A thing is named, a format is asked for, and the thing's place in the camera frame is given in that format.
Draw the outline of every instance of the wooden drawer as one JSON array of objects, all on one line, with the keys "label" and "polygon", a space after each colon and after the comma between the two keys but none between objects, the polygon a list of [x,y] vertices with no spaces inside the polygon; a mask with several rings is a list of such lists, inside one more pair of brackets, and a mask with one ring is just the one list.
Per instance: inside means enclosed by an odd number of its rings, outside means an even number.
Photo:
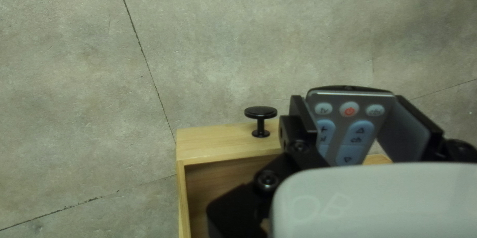
[{"label": "wooden drawer", "polygon": [[[206,238],[206,206],[210,201],[252,180],[281,153],[278,119],[265,121],[267,138],[250,133],[255,122],[177,130],[176,168],[179,193],[179,237]],[[367,156],[364,164],[390,163],[384,155]]]}]

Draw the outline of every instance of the white plastic cover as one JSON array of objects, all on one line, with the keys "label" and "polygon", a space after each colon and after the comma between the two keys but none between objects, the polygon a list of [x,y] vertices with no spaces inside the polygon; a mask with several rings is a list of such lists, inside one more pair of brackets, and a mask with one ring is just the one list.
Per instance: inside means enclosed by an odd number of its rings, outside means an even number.
[{"label": "white plastic cover", "polygon": [[270,215],[273,238],[475,238],[477,164],[311,169],[280,185]]}]

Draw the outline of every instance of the cbl button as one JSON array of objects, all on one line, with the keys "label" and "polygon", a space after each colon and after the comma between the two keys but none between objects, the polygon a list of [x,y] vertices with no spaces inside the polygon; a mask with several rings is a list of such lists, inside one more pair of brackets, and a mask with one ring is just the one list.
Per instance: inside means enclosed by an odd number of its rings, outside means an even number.
[{"label": "cbl button", "polygon": [[366,108],[366,114],[368,116],[381,116],[385,113],[385,107],[381,105],[370,105],[369,107]]}]

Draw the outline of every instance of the black knob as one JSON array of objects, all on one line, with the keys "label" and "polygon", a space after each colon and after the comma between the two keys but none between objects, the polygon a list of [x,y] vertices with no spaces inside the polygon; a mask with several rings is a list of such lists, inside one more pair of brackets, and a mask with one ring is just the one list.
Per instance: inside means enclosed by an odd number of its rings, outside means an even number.
[{"label": "black knob", "polygon": [[257,129],[252,132],[254,137],[267,137],[270,132],[265,130],[265,119],[277,116],[277,109],[265,106],[249,107],[245,109],[245,116],[257,119]]}]

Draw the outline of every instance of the screw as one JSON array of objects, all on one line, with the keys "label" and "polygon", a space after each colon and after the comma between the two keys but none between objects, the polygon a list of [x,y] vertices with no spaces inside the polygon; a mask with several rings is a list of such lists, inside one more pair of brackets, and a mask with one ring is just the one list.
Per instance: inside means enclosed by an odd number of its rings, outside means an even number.
[{"label": "screw", "polygon": [[265,170],[257,177],[257,186],[264,191],[271,191],[278,186],[277,175],[270,170]]},{"label": "screw", "polygon": [[306,152],[308,151],[308,146],[306,143],[304,143],[302,140],[296,140],[293,145],[292,145],[292,148],[294,151],[296,152]]}]

